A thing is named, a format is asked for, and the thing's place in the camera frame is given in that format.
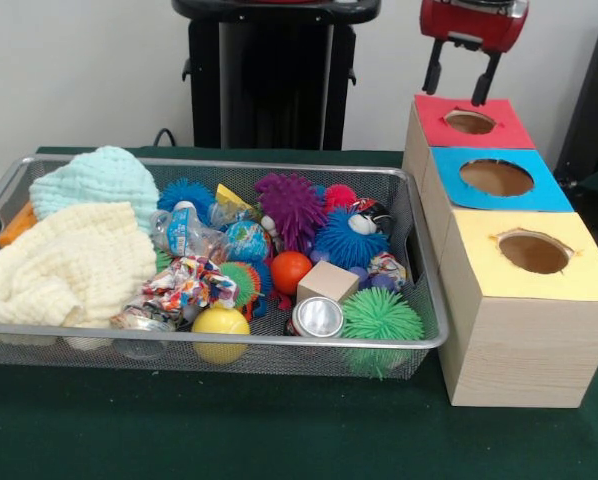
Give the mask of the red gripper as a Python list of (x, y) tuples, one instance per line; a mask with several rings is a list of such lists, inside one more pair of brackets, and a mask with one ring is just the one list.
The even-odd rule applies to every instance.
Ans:
[(529, 13), (529, 1), (432, 1), (421, 4), (420, 28), (434, 39), (422, 90), (437, 91), (442, 72), (443, 46), (451, 42), (469, 50), (482, 50), (488, 65), (476, 82), (472, 105), (486, 104), (502, 53), (519, 38)]

